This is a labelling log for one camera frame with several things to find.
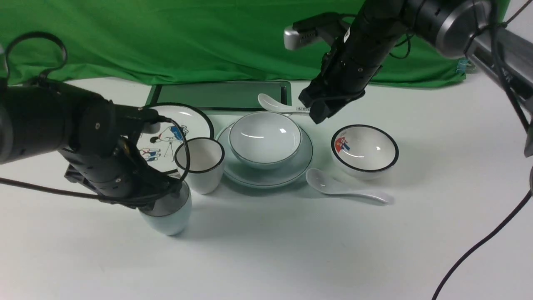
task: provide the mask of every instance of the white spoon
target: white spoon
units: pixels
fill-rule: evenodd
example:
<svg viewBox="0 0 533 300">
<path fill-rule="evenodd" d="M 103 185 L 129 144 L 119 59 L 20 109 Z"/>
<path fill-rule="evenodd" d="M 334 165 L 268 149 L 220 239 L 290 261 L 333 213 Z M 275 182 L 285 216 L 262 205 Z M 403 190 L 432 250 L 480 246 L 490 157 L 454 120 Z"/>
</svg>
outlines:
<svg viewBox="0 0 533 300">
<path fill-rule="evenodd" d="M 394 197 L 387 193 L 372 190 L 355 190 L 347 184 L 336 181 L 318 169 L 309 169 L 305 173 L 305 178 L 311 187 L 322 194 L 352 195 L 375 200 L 382 204 L 392 204 L 394 202 Z"/>
<path fill-rule="evenodd" d="M 294 113 L 309 114 L 309 110 L 307 110 L 307 108 L 303 106 L 294 107 L 294 106 L 288 106 L 285 104 L 281 104 L 267 94 L 257 95 L 257 100 L 259 101 L 259 104 L 261 105 L 261 107 L 263 107 L 264 109 L 270 112 L 275 112 L 275 113 L 280 113 L 280 114 L 294 114 Z"/>
</svg>

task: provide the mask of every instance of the cable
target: cable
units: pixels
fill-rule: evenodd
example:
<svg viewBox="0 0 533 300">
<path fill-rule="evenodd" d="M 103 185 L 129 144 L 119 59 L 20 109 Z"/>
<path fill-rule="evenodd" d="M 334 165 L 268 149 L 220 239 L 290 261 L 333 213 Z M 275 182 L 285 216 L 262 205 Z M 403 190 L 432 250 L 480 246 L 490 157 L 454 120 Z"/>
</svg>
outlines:
<svg viewBox="0 0 533 300">
<path fill-rule="evenodd" d="M 526 9 L 526 7 L 528 7 L 529 4 L 531 4 L 531 2 L 533 2 L 533 0 L 528 0 L 526 3 L 524 3 L 524 5 L 519 9 L 517 10 L 514 15 L 512 15 L 507 21 L 504 22 L 504 25 L 507 26 L 509 23 L 511 23 L 514 19 L 516 19 L 516 17 L 518 17 L 519 14 L 522 13 L 523 10 Z"/>
<path fill-rule="evenodd" d="M 177 124 L 173 119 L 166 118 L 166 117 L 162 117 L 162 118 L 163 120 L 165 120 L 165 122 L 172 123 L 174 126 L 176 126 L 181 134 L 181 137 L 183 138 L 183 147 L 185 148 L 185 159 L 187 161 L 187 163 L 185 164 L 185 171 L 180 176 L 180 182 L 183 182 L 185 180 L 185 177 L 187 177 L 187 175 L 189 174 L 189 170 L 191 168 L 191 154 L 189 153 L 189 144 L 187 143 L 187 140 L 185 139 L 185 134 L 183 133 L 179 124 Z M 174 162 L 176 163 L 176 166 L 178 167 L 180 166 L 178 165 L 176 159 L 174 159 Z"/>
<path fill-rule="evenodd" d="M 164 116 L 161 116 L 160 120 L 162 122 L 172 123 L 174 126 L 177 127 L 178 131 L 180 132 L 181 136 L 183 137 L 183 143 L 185 145 L 185 156 L 187 158 L 187 164 L 185 166 L 185 171 L 183 172 L 183 175 L 179 179 L 179 183 L 181 183 L 181 182 L 183 182 L 185 180 L 185 177 L 189 173 L 189 169 L 190 169 L 190 166 L 191 166 L 191 160 L 190 160 L 191 156 L 190 156 L 190 153 L 189 153 L 189 145 L 187 144 L 187 139 L 185 138 L 185 134 L 183 134 L 183 131 L 182 131 L 182 129 L 179 126 L 178 123 L 176 123 L 173 119 L 168 118 L 168 117 L 164 117 Z M 163 196 L 168 195 L 172 191 L 172 186 L 169 186 L 166 190 L 164 190 L 163 192 L 161 192 L 159 194 L 152 194 L 152 195 L 147 195 L 147 196 L 138 196 L 138 197 L 132 197 L 132 198 L 121 198 L 121 197 L 108 197 L 108 196 L 103 196 L 103 195 L 94 195 L 94 194 L 77 193 L 77 192 L 72 192 L 72 191 L 59 190 L 59 189 L 56 189 L 56 188 L 40 186 L 40 185 L 25 183 L 25 182 L 21 182 L 21 181 L 17 181 L 17 180 L 6 179 L 6 178 L 0 178 L 0 184 L 15 186 L 15 187 L 19 187 L 19 188 L 25 188 L 25 189 L 28 189 L 28 190 L 33 190 L 33 191 L 38 191 L 38 192 L 43 192 L 43 193 L 48 193 L 48 194 L 55 194 L 55 195 L 61 195 L 61 196 L 70 196 L 70 197 L 77 197 L 77 198 L 84 198 L 84 199 L 94 199 L 94 200 L 99 200 L 99 201 L 108 201 L 108 202 L 124 204 L 124 205 L 130 205 L 130 204 L 144 205 L 144 204 L 148 204 L 150 202 L 156 201 L 159 198 L 162 198 Z"/>
<path fill-rule="evenodd" d="M 15 48 L 15 46 L 18 45 L 20 42 L 29 40 L 31 38 L 44 38 L 46 40 L 52 41 L 61 49 L 61 52 L 63 54 L 63 62 L 55 68 L 49 68 L 49 69 L 42 71 L 39 74 L 39 78 L 46 78 L 48 74 L 50 74 L 50 72 L 59 70 L 67 64 L 67 60 L 68 60 L 67 48 L 63 44 L 63 41 L 60 40 L 57 36 L 50 34 L 50 33 L 42 32 L 42 31 L 33 31 L 33 32 L 25 33 L 23 35 L 18 36 L 15 40 L 9 43 L 9 45 L 7 45 L 7 48 L 5 49 L 4 68 L 7 73 L 6 79 L 5 79 L 6 82 L 9 80 L 9 76 L 11 75 L 11 71 L 9 69 L 9 54 L 11 54 L 11 51 L 13 50 L 13 48 Z"/>
<path fill-rule="evenodd" d="M 507 223 L 509 223 L 509 221 L 511 221 L 511 219 L 513 219 L 514 216 L 516 216 L 518 214 L 518 212 L 526 205 L 526 203 L 528 203 L 529 199 L 531 199 L 531 191 L 529 191 L 526 194 L 524 199 L 522 201 L 520 201 L 518 206 L 505 218 L 505 220 L 503 220 L 503 222 L 501 222 L 491 233 L 489 233 L 489 235 L 485 236 L 484 239 L 479 241 L 477 244 L 474 245 L 474 247 L 470 248 L 470 250 L 468 250 L 463 256 L 461 256 L 461 258 L 454 264 L 454 266 L 451 267 L 450 271 L 448 271 L 446 276 L 444 276 L 444 278 L 440 282 L 437 290 L 435 291 L 435 294 L 433 294 L 433 297 L 431 298 L 431 300 L 436 300 L 437 299 L 437 297 L 439 296 L 440 291 L 442 290 L 442 287 L 444 286 L 446 281 L 448 281 L 448 279 L 453 274 L 455 269 L 457 269 L 459 267 L 459 265 L 461 265 L 461 263 L 464 262 L 468 258 L 468 256 L 470 256 L 470 254 L 474 253 L 474 251 L 476 251 L 479 247 L 481 247 L 483 244 L 485 244 L 490 239 L 492 239 L 500 230 L 502 230 L 503 227 L 505 227 L 505 225 L 507 225 Z"/>
<path fill-rule="evenodd" d="M 394 46 L 395 48 L 396 47 L 399 47 L 399 46 L 402 46 L 403 44 L 407 43 L 407 53 L 400 57 L 400 56 L 396 56 L 392 53 L 389 53 L 390 56 L 396 58 L 396 59 L 406 59 L 409 57 L 409 55 L 411 54 L 411 38 L 413 37 L 413 35 L 409 35 L 409 34 L 406 34 L 406 38 L 405 40 L 403 40 L 402 42 L 396 44 L 396 46 Z"/>
<path fill-rule="evenodd" d="M 502 88 L 507 94 L 509 101 L 513 105 L 513 108 L 515 109 L 516 114 L 518 118 L 520 119 L 520 122 L 522 123 L 522 126 L 527 132 L 529 128 L 529 124 L 527 122 L 526 116 L 524 115 L 522 109 L 520 108 L 518 100 L 516 99 L 516 95 L 511 90 L 511 87 L 509 86 L 509 82 L 507 81 L 503 73 L 503 68 L 502 68 L 503 62 L 502 62 L 501 53 L 498 47 L 498 40 L 497 40 L 497 33 L 498 33 L 498 30 L 502 27 L 502 25 L 498 24 L 498 6 L 496 4 L 496 0 L 491 0 L 491 6 L 492 7 L 489 12 L 489 19 L 490 19 L 489 30 L 490 30 L 490 35 L 492 39 L 492 45 L 491 45 L 492 59 L 494 61 L 496 73 L 498 75 L 500 84 L 502 85 Z M 508 22 L 512 21 L 514 18 L 516 18 L 516 14 Z M 498 234 L 498 232 L 502 230 L 503 227 L 505 227 L 505 225 L 507 225 L 507 223 L 509 223 L 518 214 L 518 212 L 529 202 L 530 199 L 531 199 L 531 190 L 528 191 L 528 193 L 526 194 L 524 199 L 520 201 L 518 206 L 491 233 L 489 233 L 484 239 L 479 241 L 477 244 L 474 245 L 474 247 L 470 248 L 463 256 L 461 256 L 461 258 L 451 267 L 451 269 L 448 271 L 448 273 L 446 273 L 444 278 L 439 283 L 439 286 L 437 287 L 435 293 L 433 294 L 433 297 L 431 298 L 432 300 L 437 299 L 437 297 L 439 296 L 442 290 L 442 287 L 444 287 L 448 279 L 455 272 L 455 270 L 461 265 L 461 263 L 463 263 L 472 253 L 474 253 L 482 245 L 484 245 L 486 242 L 492 239 L 496 234 Z"/>
<path fill-rule="evenodd" d="M 511 90 L 511 87 L 509 85 L 509 82 L 507 81 L 507 78 L 505 77 L 505 74 L 503 72 L 503 66 L 504 63 L 502 62 L 502 53 L 500 51 L 500 47 L 498 44 L 498 30 L 501 28 L 501 25 L 498 24 L 498 7 L 496 4 L 496 0 L 491 0 L 492 8 L 489 12 L 489 30 L 491 35 L 491 50 L 492 50 L 492 59 L 494 61 L 495 71 L 498 75 L 498 79 L 500 81 L 500 84 L 502 85 L 503 90 L 507 94 L 507 97 L 509 98 L 509 101 L 511 102 L 511 105 L 514 108 L 514 111 L 516 112 L 516 115 L 518 116 L 518 119 L 520 120 L 520 123 L 522 124 L 522 127 L 524 127 L 524 130 L 527 132 L 529 129 L 529 122 L 526 116 L 524 115 L 524 112 L 522 108 L 520 107 L 520 104 L 516 98 L 516 95 Z"/>
</svg>

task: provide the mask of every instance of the white table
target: white table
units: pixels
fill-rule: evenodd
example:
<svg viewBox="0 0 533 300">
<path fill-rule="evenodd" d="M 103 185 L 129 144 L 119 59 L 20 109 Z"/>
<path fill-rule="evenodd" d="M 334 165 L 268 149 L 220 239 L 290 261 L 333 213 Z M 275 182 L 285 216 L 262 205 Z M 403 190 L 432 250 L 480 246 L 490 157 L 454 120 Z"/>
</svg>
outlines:
<svg viewBox="0 0 533 300">
<path fill-rule="evenodd" d="M 116 79 L 74 84 L 136 106 L 149 92 Z M 293 99 L 303 87 L 293 84 Z M 218 132 L 237 117 L 210 118 Z M 194 194 L 188 229 L 168 238 L 134 210 L 2 186 L 0 298 L 429 299 L 528 190 L 525 134 L 484 76 L 436 91 L 370 86 L 321 125 L 294 120 L 313 139 L 315 167 L 381 188 L 396 204 L 325 198 L 305 185 L 244 191 L 225 181 L 212 195 Z M 354 123 L 398 142 L 386 178 L 363 183 L 332 166 L 331 135 Z M 3 165 L 0 176 L 85 191 L 63 178 L 66 166 L 51 153 Z M 439 299 L 531 299 L 532 214 L 533 203 L 457 270 Z"/>
</svg>

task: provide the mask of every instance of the green backdrop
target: green backdrop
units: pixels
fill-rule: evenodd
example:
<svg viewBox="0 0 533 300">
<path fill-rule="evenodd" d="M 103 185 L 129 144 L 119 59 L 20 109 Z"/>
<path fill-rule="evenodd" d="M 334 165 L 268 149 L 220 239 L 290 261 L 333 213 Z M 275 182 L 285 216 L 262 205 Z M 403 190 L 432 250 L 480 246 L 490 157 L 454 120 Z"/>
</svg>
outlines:
<svg viewBox="0 0 533 300">
<path fill-rule="evenodd" d="M 509 0 L 501 0 L 505 7 Z M 314 78 L 325 43 L 291 52 L 283 29 L 309 16 L 357 13 L 363 0 L 2 0 L 0 43 L 34 30 L 59 36 L 69 63 L 58 80 L 116 76 L 145 84 Z M 396 49 L 397 55 L 406 48 Z M 59 61 L 48 41 L 12 56 L 10 84 Z M 415 38 L 406 60 L 389 57 L 374 83 L 437 87 L 459 82 L 457 61 Z"/>
</svg>

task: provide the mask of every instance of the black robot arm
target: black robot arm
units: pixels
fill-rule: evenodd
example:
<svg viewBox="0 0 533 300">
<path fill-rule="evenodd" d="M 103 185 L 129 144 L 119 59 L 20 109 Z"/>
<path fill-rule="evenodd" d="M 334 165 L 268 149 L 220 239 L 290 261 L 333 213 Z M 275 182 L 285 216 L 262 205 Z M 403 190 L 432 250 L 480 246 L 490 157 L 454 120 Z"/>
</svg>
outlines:
<svg viewBox="0 0 533 300">
<path fill-rule="evenodd" d="M 115 105 L 62 82 L 37 79 L 4 86 L 0 164 L 59 151 L 70 164 L 66 177 L 71 182 L 105 196 L 103 202 L 144 208 L 155 201 L 145 196 L 181 187 L 150 167 L 135 145 L 142 131 L 157 131 L 161 121 L 153 109 Z"/>
<path fill-rule="evenodd" d="M 446 58 L 468 57 L 500 84 L 491 55 L 491 9 L 489 0 L 367 0 L 349 28 L 342 21 L 346 14 L 325 13 L 296 22 L 285 30 L 287 49 L 320 40 L 331 46 L 320 74 L 299 99 L 315 123 L 332 117 L 364 96 L 365 87 L 405 33 L 421 37 Z M 533 112 L 533 45 L 504 28 L 498 29 L 496 44 L 508 70 L 506 80 Z M 526 152 L 530 156 L 533 149 Z"/>
</svg>

